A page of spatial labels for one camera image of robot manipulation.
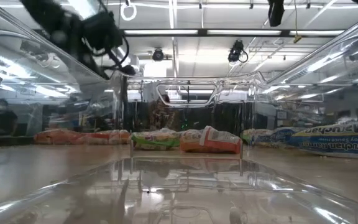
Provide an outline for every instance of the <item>ceiling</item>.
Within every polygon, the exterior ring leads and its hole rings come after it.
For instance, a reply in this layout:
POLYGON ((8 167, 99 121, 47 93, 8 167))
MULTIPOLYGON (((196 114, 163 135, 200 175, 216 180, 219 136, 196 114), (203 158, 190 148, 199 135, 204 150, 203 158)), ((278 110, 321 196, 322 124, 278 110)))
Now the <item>ceiling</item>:
MULTIPOLYGON (((311 0, 311 8, 306 9, 306 1, 285 0, 286 11, 282 24, 270 28, 267 21, 269 5, 266 1, 254 0, 254 8, 249 9, 249 0, 201 0, 199 9, 196 0, 132 0, 137 14, 131 21, 125 21, 119 14, 119 1, 108 1, 108 8, 114 12, 116 24, 120 29, 348 29, 358 22, 358 5, 350 0, 311 0), (169 7, 169 1, 177 7, 169 7)), ((64 7, 75 12, 68 2, 64 7)), ((40 27, 34 22, 19 1, 0 1, 0 6, 32 29, 40 27)), ((125 9, 130 17, 132 8, 125 9)), ((176 37, 178 49, 178 73, 174 74, 172 62, 165 61, 167 76, 178 77, 224 77, 240 75, 254 70, 261 71, 266 78, 284 71, 307 56, 331 38, 303 38, 293 43, 289 37, 176 37), (242 65, 230 66, 227 61, 229 49, 234 41, 241 39, 249 54, 249 61, 242 65)), ((128 37, 130 53, 138 55, 141 64, 153 63, 149 52, 161 48, 165 54, 173 55, 171 37, 128 37)), ((97 59, 106 63, 106 59, 97 59)))

